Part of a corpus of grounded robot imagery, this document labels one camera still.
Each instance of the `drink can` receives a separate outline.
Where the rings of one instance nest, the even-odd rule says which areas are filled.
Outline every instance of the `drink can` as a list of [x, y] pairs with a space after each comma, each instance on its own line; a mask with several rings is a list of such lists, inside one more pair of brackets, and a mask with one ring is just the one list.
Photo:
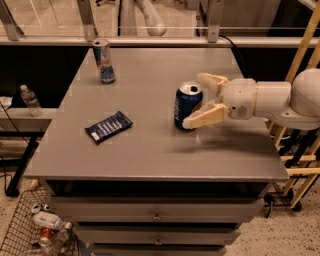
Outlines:
[[55, 233], [50, 228], [42, 228], [41, 235], [39, 239], [39, 244], [41, 246], [48, 246], [50, 243], [50, 240], [54, 237]]
[[116, 80], [114, 75], [110, 43], [106, 39], [97, 38], [92, 42], [93, 53], [100, 70], [100, 80], [104, 84], [111, 84]]
[[40, 204], [35, 203], [31, 206], [31, 213], [33, 213], [33, 214], [40, 212], [40, 210], [41, 210]]
[[196, 81], [184, 82], [176, 92], [174, 107], [174, 124], [180, 129], [183, 119], [188, 117], [192, 112], [200, 109], [202, 105], [203, 93]]

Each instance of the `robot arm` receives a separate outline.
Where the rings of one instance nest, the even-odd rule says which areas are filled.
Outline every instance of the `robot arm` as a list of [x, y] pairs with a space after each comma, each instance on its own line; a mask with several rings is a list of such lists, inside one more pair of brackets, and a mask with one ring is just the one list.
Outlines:
[[319, 69], [300, 73], [293, 86], [288, 82], [255, 82], [253, 79], [218, 80], [217, 76], [198, 74], [215, 100], [183, 121], [185, 128], [222, 122], [227, 117], [249, 119], [264, 117], [274, 123], [300, 130], [320, 127]]

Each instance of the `plastic bottle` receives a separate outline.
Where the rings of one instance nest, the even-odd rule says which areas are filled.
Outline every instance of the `plastic bottle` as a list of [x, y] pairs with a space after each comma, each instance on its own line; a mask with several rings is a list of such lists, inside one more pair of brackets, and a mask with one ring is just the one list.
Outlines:
[[43, 114], [43, 110], [34, 91], [32, 91], [26, 85], [21, 85], [20, 89], [21, 98], [30, 110], [31, 115], [35, 117], [41, 116]]

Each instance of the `metal frame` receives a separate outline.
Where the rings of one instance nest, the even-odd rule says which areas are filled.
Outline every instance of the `metal frame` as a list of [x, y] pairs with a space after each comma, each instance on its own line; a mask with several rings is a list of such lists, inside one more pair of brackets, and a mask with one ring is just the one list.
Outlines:
[[3, 23], [9, 40], [17, 41], [23, 36], [23, 31], [13, 19], [12, 14], [4, 0], [0, 0], [0, 20]]
[[93, 41], [98, 35], [94, 24], [92, 9], [89, 0], [77, 0], [79, 12], [82, 20], [84, 37], [87, 41]]
[[207, 21], [208, 42], [215, 43], [219, 38], [221, 17], [225, 0], [211, 0], [208, 4]]
[[[32, 46], [90, 46], [91, 41], [98, 37], [92, 9], [89, 0], [77, 0], [81, 16], [84, 37], [33, 37], [25, 36], [23, 31], [13, 19], [5, 0], [0, 0], [0, 20], [5, 27], [6, 36], [0, 36], [0, 45], [32, 45]], [[116, 47], [232, 47], [231, 43], [219, 38], [220, 22], [225, 5], [225, 0], [201, 0], [206, 14], [203, 25], [208, 28], [207, 37], [168, 39], [168, 38], [133, 38], [115, 37], [108, 38], [112, 46]], [[239, 47], [268, 47], [268, 48], [297, 48], [301, 42], [296, 38], [275, 37], [231, 37], [235, 45]], [[317, 39], [309, 44], [315, 47]]]

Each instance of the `dark blue wrapper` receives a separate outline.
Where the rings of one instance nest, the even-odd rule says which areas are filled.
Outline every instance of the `dark blue wrapper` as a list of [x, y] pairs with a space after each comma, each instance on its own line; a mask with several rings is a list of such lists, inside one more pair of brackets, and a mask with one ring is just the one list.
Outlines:
[[131, 125], [130, 119], [118, 111], [115, 115], [87, 127], [85, 130], [96, 144], [100, 144], [111, 136], [128, 129]]

